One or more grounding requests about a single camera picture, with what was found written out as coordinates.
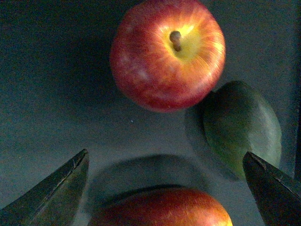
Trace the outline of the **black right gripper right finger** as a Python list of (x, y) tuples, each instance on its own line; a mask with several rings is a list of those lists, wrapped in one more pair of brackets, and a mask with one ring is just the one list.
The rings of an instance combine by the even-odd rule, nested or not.
[(243, 170), (259, 213), (267, 226), (301, 224), (301, 182), (252, 152), (243, 157)]

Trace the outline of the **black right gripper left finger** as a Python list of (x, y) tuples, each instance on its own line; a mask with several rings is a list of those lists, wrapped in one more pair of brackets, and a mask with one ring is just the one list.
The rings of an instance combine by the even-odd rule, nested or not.
[(0, 211), (2, 226), (71, 226), (87, 182), (89, 155), (80, 151)]

